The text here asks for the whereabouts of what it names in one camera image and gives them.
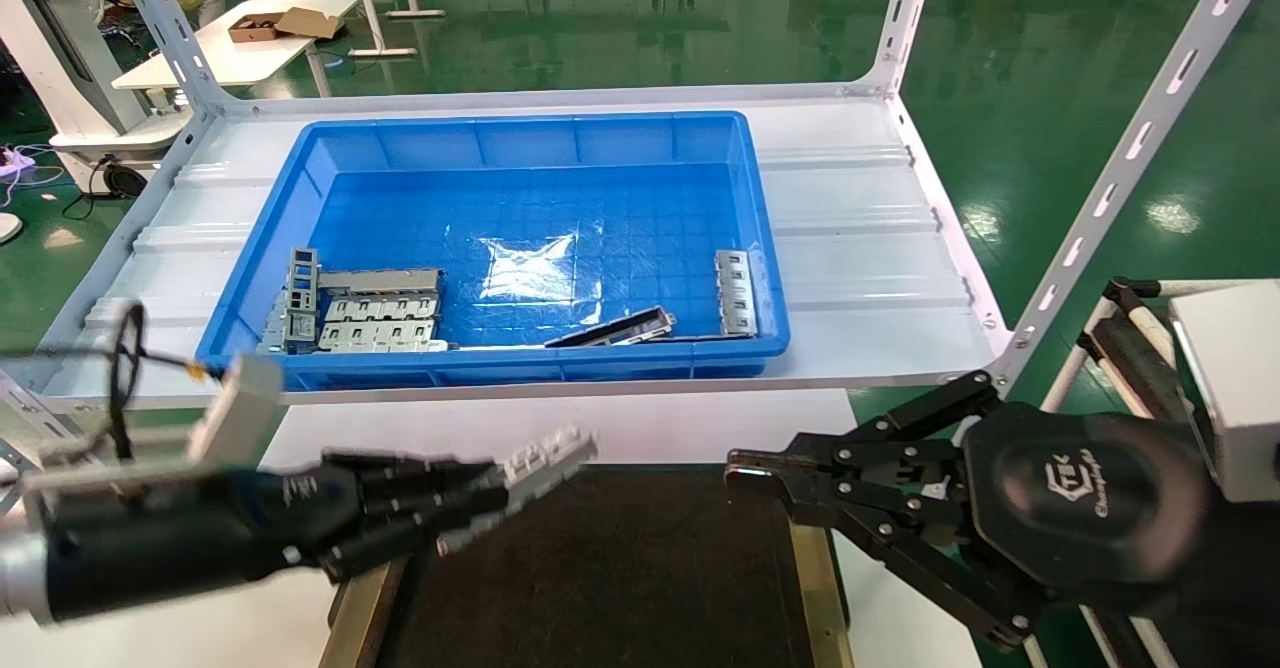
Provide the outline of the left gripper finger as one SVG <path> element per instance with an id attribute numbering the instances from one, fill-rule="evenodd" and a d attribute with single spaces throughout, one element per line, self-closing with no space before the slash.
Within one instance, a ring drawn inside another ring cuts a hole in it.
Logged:
<path id="1" fill-rule="evenodd" d="M 389 512 L 362 517 L 325 540 L 325 576 L 332 582 L 343 582 L 425 552 L 442 535 L 468 529 L 479 518 L 498 516 L 508 503 L 507 491 L 452 491 L 397 502 Z"/>
<path id="2" fill-rule="evenodd" d="M 506 481 L 493 459 L 328 450 L 325 463 L 347 468 L 365 505 L 504 505 Z"/>

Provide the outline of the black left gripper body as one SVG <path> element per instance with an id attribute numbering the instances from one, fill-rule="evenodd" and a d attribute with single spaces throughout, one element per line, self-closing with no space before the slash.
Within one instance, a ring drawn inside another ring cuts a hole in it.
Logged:
<path id="1" fill-rule="evenodd" d="M 214 468 L 145 488 L 59 491 L 45 512 L 52 622 L 317 568 L 362 514 L 348 468 Z"/>

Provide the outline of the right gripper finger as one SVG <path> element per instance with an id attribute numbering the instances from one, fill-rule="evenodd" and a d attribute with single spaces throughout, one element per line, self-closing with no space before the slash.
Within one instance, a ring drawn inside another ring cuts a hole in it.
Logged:
<path id="1" fill-rule="evenodd" d="M 1033 635 L 1044 601 L 1038 592 L 1002 591 L 910 532 L 884 511 L 838 499 L 783 500 L 795 525 L 833 530 L 870 559 L 1002 651 Z"/>
<path id="2" fill-rule="evenodd" d="M 780 450 L 730 450 L 724 484 L 778 498 L 826 479 L 850 488 L 937 484 L 964 466 L 964 450 L 945 431 L 1000 404 L 989 372 L 979 369 L 845 434 L 797 433 Z"/>

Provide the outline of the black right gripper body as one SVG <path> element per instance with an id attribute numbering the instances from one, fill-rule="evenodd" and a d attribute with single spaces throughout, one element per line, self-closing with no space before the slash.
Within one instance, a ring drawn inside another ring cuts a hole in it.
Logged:
<path id="1" fill-rule="evenodd" d="M 1213 509 L 1199 450 L 1153 418 L 1010 402 L 961 448 L 975 540 L 1060 598 L 1171 592 Z"/>

